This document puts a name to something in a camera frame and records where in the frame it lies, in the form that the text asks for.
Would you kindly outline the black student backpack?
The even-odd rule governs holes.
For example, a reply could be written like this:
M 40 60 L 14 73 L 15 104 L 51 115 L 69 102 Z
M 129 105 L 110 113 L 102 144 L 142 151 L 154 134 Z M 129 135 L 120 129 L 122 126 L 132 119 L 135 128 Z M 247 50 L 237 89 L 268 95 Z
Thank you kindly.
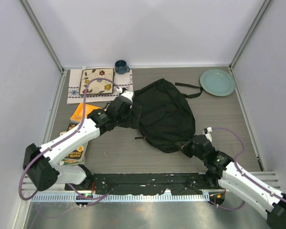
M 148 144 L 164 153 L 179 151 L 179 145 L 195 135 L 195 118 L 187 100 L 201 95 L 183 94 L 179 86 L 196 88 L 159 79 L 134 91 L 131 113 L 119 126 L 137 129 Z

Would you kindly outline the treehouse paperback book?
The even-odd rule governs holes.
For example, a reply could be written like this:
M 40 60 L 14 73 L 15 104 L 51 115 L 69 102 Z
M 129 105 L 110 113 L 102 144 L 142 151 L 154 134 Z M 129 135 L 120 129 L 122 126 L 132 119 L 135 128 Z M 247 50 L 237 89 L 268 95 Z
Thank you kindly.
M 78 146 L 75 150 L 73 150 L 70 154 L 68 154 L 65 159 L 71 159 L 75 161 L 83 161 L 85 152 L 88 146 L 88 142 L 85 144 Z

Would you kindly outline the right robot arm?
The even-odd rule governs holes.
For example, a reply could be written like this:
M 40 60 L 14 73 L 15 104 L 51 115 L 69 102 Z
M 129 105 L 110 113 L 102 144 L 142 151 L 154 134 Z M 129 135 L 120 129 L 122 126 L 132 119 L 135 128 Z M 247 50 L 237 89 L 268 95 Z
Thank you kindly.
M 286 193 L 266 184 L 241 167 L 235 159 L 216 150 L 206 135 L 196 135 L 181 144 L 188 157 L 200 159 L 205 167 L 206 184 L 221 187 L 241 198 L 266 219 L 272 229 L 286 229 Z

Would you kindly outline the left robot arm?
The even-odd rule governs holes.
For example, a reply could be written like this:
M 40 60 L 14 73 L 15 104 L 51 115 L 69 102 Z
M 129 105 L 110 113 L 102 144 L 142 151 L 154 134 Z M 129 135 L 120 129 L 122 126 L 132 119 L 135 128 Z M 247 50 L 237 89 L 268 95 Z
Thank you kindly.
M 56 183 L 75 184 L 88 190 L 92 178 L 80 166 L 61 166 L 60 162 L 78 146 L 113 130 L 124 122 L 133 104 L 133 92 L 125 91 L 105 109 L 96 109 L 76 127 L 41 146 L 30 144 L 25 150 L 23 170 L 38 191 L 45 191 Z

